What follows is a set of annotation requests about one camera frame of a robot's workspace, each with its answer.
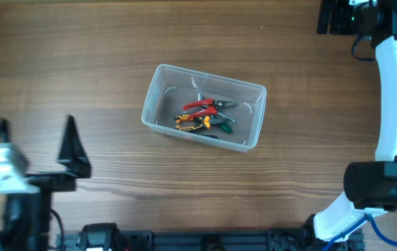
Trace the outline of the green handled screwdriver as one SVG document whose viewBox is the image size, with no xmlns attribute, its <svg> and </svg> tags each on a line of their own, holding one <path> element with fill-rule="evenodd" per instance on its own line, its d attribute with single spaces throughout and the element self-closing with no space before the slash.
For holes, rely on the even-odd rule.
<svg viewBox="0 0 397 251">
<path fill-rule="evenodd" d="M 223 123 L 223 124 L 221 124 L 220 125 L 220 128 L 224 131 L 224 132 L 226 132 L 226 133 L 228 133 L 228 134 L 231 134 L 232 133 L 232 127 L 230 127 L 229 126 L 229 124 L 227 124 L 227 123 Z"/>
</svg>

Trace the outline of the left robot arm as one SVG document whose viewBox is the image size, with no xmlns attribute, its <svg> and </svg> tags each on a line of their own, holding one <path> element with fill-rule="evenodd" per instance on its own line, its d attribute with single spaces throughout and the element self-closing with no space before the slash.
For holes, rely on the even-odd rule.
<svg viewBox="0 0 397 251">
<path fill-rule="evenodd" d="M 50 221 L 61 221 L 52 195 L 73 192 L 77 180 L 91 177 L 73 116 L 67 117 L 58 162 L 65 170 L 29 173 L 29 161 L 10 140 L 9 122 L 0 120 L 0 194 L 6 195 L 0 250 L 50 250 Z"/>
</svg>

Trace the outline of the black red precision screwdriver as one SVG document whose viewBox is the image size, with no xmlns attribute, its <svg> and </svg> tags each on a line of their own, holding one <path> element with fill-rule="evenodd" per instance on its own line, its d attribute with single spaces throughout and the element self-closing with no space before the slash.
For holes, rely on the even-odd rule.
<svg viewBox="0 0 397 251">
<path fill-rule="evenodd" d="M 213 138 L 213 139 L 219 139 L 218 136 L 215 136 L 215 135 L 202 135 L 202 136 Z"/>
</svg>

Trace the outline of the red handled snips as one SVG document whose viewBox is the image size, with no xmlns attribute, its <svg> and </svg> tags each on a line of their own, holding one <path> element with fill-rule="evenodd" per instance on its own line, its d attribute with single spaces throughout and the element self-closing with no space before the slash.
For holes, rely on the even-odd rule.
<svg viewBox="0 0 397 251">
<path fill-rule="evenodd" d="M 200 111 L 191 113 L 187 116 L 187 120 L 194 119 L 196 117 L 202 117 L 202 116 L 211 116 L 211 115 L 220 115 L 225 119 L 230 119 L 226 115 L 224 115 L 221 110 L 226 109 L 226 108 L 231 108 L 231 107 L 237 107 L 239 105 L 238 102 L 234 101 L 226 101 L 226 100 L 214 100 L 214 99 L 203 99 L 203 100 L 198 100 L 195 102 L 188 103 L 183 106 L 183 111 L 186 112 L 189 109 L 192 108 L 201 108 Z"/>
</svg>

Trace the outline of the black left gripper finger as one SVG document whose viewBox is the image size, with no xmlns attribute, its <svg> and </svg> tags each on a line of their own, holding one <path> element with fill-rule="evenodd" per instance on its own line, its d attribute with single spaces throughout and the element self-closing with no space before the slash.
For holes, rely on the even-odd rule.
<svg viewBox="0 0 397 251">
<path fill-rule="evenodd" d="M 58 163 L 77 178 L 91 177 L 91 164 L 79 138 L 74 116 L 68 115 L 58 156 Z"/>
<path fill-rule="evenodd" d="M 5 118 L 0 118 L 0 143 L 11 143 L 9 121 Z"/>
</svg>

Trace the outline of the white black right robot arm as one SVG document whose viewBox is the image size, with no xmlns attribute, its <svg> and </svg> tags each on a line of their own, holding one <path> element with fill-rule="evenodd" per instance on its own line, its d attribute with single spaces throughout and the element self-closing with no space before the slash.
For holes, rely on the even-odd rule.
<svg viewBox="0 0 397 251">
<path fill-rule="evenodd" d="M 304 246 L 327 247 L 385 213 L 397 211 L 397 1 L 322 0 L 317 33 L 368 39 L 380 72 L 380 135 L 371 162 L 353 162 L 343 192 L 302 227 Z"/>
</svg>

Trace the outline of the clear plastic container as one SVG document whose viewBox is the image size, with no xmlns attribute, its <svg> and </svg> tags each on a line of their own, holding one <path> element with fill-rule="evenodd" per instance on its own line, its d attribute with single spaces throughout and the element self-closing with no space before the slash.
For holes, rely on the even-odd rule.
<svg viewBox="0 0 397 251">
<path fill-rule="evenodd" d="M 257 145 L 266 99 L 259 84 L 162 64 L 141 120 L 154 132 L 247 152 Z"/>
</svg>

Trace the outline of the orange black pliers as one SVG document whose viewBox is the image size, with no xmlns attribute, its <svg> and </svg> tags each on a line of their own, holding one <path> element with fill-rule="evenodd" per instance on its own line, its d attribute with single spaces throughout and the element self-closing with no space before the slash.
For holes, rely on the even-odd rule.
<svg viewBox="0 0 397 251">
<path fill-rule="evenodd" d="M 214 115 L 197 116 L 189 118 L 188 114 L 182 114 L 175 117 L 176 130 L 182 132 L 198 132 L 209 130 L 212 126 L 220 126 L 224 123 L 231 122 L 227 118 L 219 118 Z"/>
</svg>

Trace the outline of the silver socket wrench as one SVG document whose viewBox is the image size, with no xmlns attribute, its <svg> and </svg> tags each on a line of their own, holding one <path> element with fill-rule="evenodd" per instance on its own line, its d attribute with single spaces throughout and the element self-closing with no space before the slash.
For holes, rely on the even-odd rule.
<svg viewBox="0 0 397 251">
<path fill-rule="evenodd" d="M 203 99 L 202 93 L 198 93 L 198 100 L 202 100 L 202 99 Z M 208 108 L 207 105 L 202 105 L 202 106 L 200 106 L 200 109 L 201 109 L 201 110 L 205 110 L 205 109 L 207 109 L 207 108 Z M 217 112 L 217 115 L 219 115 L 220 117 L 223 117 L 223 118 L 225 118 L 225 119 L 229 119 L 231 122 L 235 122 L 234 119 L 232 119 L 232 118 L 230 118 L 230 117 L 227 117 L 226 115 L 224 115 L 224 114 L 221 113 L 221 112 Z"/>
</svg>

